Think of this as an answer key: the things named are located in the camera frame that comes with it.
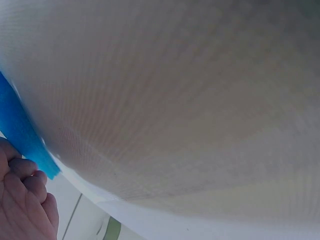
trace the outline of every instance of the dark line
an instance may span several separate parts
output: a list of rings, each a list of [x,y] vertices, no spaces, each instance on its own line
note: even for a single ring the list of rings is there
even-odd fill
[[[79,196],[78,201],[77,201],[76,204],[75,204],[75,207],[74,207],[73,212],[72,212],[72,214],[71,214],[70,220],[69,220],[68,225],[66,226],[65,232],[64,232],[64,234],[63,234],[62,240],[65,240],[65,236],[66,236],[66,234],[67,234],[67,231],[68,231],[68,228],[69,228],[69,226],[70,226],[71,220],[72,220],[72,218],[74,217],[74,214],[75,214],[76,209],[77,209],[77,207],[78,207],[78,205],[79,205],[79,202],[80,202],[80,199],[81,199],[82,195],[83,195],[83,194],[81,193],[80,196]]]

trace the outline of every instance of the white surface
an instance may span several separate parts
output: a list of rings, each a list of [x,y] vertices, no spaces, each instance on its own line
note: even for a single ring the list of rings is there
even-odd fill
[[[46,189],[56,198],[59,211],[59,229],[57,238],[58,240],[62,240],[81,193],[66,180],[62,174],[56,176],[54,180],[49,179]]]
[[[82,195],[64,240],[95,240],[108,215]]]
[[[2,0],[0,67],[48,149],[147,239],[316,239],[307,2]]]

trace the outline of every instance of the blue tape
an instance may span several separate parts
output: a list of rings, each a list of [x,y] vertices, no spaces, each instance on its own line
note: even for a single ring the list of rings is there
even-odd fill
[[[60,169],[37,135],[15,91],[0,72],[0,131],[27,159],[53,179]]]

